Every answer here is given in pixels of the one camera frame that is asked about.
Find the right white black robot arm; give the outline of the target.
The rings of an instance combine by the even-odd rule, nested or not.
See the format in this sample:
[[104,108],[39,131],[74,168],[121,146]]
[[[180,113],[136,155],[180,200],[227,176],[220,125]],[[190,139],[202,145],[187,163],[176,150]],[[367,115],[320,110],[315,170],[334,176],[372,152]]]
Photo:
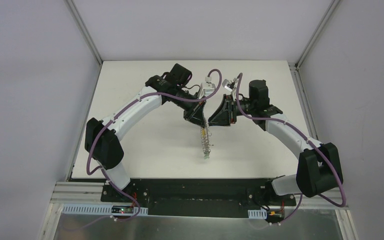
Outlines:
[[270,103],[269,88],[265,80],[252,80],[248,84],[248,97],[237,92],[238,79],[224,80],[222,86],[230,91],[208,120],[210,126],[229,127],[238,116],[250,116],[263,131],[284,144],[297,158],[296,174],[280,176],[269,181],[264,200],[276,205],[288,194],[314,197],[343,183],[338,148],[331,142],[307,137],[276,106]]

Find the metal disc with key rings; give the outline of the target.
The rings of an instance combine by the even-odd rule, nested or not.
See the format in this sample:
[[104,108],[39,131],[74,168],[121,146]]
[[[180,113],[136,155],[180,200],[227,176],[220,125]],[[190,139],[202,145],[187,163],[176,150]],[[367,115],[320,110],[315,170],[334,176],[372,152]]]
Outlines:
[[201,146],[202,146],[202,152],[203,152],[203,156],[208,154],[210,155],[211,153],[211,143],[210,143],[210,137],[212,136],[212,134],[210,133],[208,127],[202,127],[206,130],[206,135],[205,136],[201,136],[201,129],[200,129],[200,137],[201,137]]

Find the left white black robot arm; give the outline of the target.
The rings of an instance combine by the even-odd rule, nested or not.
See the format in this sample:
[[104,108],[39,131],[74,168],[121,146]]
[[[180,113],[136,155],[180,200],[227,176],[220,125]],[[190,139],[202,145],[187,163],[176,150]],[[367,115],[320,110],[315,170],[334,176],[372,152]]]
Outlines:
[[192,72],[176,63],[171,71],[150,77],[144,87],[118,112],[103,119],[91,118],[86,123],[84,148],[88,162],[98,162],[107,180],[115,185],[113,195],[120,202],[132,198],[133,189],[128,185],[131,178],[125,170],[122,159],[125,152],[121,141],[127,132],[151,111],[166,102],[172,102],[183,109],[183,118],[204,128],[204,106],[207,97],[215,91],[215,84],[207,76],[195,94],[184,89]]

